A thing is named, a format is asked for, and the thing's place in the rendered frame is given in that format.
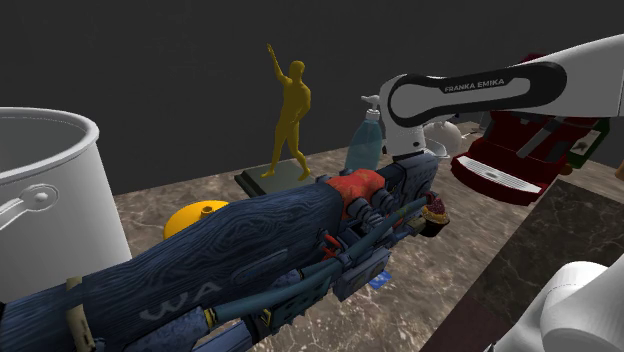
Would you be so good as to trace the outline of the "small cupcake in dark cup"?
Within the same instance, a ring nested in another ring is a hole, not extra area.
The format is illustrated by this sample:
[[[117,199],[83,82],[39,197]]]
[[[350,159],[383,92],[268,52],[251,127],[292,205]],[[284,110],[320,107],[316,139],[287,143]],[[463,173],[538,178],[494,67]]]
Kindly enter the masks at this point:
[[[441,198],[432,192],[427,192],[426,199],[427,204],[421,211],[421,216],[425,219],[425,227],[420,234],[425,237],[435,237],[450,223],[450,217]]]

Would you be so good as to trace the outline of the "large white pot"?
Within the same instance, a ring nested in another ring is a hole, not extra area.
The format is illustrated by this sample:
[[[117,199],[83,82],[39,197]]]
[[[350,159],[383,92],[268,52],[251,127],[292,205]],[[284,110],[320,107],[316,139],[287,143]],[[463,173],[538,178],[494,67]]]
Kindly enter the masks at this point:
[[[0,302],[130,259],[98,137],[78,114],[0,107]]]

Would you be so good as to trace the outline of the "yellow round lid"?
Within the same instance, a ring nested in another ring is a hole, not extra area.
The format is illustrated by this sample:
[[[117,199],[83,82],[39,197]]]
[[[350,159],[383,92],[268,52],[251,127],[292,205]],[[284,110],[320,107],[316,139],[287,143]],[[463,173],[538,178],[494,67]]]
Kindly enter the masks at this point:
[[[205,200],[189,204],[175,212],[165,223],[163,239],[166,240],[204,217],[227,206],[227,201]]]

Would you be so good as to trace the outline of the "white round jug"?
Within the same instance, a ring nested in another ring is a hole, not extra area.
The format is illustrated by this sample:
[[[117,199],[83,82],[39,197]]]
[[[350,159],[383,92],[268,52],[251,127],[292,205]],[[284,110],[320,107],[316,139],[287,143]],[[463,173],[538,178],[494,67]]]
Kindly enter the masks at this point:
[[[426,150],[441,159],[455,156],[464,140],[459,128],[448,121],[429,123],[423,127]]]

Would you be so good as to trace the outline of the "red coffee machine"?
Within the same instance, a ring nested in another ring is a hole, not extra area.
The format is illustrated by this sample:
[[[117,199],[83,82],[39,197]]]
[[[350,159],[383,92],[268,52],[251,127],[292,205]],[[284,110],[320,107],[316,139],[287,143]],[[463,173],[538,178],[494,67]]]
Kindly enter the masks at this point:
[[[559,118],[516,111],[492,111],[483,136],[453,158],[451,172],[464,185],[490,198],[527,206],[559,175],[572,145],[600,118]]]

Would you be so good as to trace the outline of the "clear blue pump bottle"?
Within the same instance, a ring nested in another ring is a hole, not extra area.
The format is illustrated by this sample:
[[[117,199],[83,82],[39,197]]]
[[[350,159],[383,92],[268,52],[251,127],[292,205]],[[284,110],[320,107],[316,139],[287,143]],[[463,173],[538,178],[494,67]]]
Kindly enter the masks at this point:
[[[345,168],[376,170],[382,149],[382,130],[379,124],[381,113],[378,109],[378,95],[362,96],[371,105],[365,118],[354,133],[348,147]]]

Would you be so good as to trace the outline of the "gold human figure on base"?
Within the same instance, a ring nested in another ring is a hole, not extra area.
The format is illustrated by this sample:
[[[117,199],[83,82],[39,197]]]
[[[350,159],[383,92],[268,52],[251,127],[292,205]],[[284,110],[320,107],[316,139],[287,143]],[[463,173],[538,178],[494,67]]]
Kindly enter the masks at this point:
[[[259,174],[258,169],[249,169],[235,176],[235,181],[249,197],[261,196],[294,188],[294,172],[298,168],[292,162],[280,163],[284,144],[300,164],[302,173],[297,180],[306,183],[311,173],[304,154],[299,150],[300,121],[311,108],[311,91],[302,81],[305,64],[294,60],[285,75],[278,63],[272,46],[267,43],[267,50],[272,58],[277,80],[283,85],[283,103],[274,132],[274,144],[271,163],[265,173]]]

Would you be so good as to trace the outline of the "green bottle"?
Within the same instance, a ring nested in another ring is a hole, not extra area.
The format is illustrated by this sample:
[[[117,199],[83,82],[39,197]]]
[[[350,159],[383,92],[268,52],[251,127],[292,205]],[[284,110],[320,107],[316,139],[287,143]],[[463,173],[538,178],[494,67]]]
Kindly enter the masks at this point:
[[[600,118],[592,129],[578,139],[567,153],[567,164],[580,169],[610,132],[610,119]]]

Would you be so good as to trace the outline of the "small blue card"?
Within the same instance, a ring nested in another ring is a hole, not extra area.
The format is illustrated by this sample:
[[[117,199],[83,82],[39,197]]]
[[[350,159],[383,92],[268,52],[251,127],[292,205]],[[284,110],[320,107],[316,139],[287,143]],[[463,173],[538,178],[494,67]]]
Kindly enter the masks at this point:
[[[386,271],[382,270],[378,275],[371,279],[368,284],[374,289],[380,289],[385,283],[387,283],[392,276]]]

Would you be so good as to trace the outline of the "blue wood-grain toy blaster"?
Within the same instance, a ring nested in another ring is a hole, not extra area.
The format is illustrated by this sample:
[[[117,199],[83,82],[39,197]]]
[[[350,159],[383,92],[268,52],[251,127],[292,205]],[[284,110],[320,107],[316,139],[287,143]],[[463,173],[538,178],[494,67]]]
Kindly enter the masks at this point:
[[[233,202],[143,254],[8,303],[0,352],[246,352],[425,230],[437,159]]]

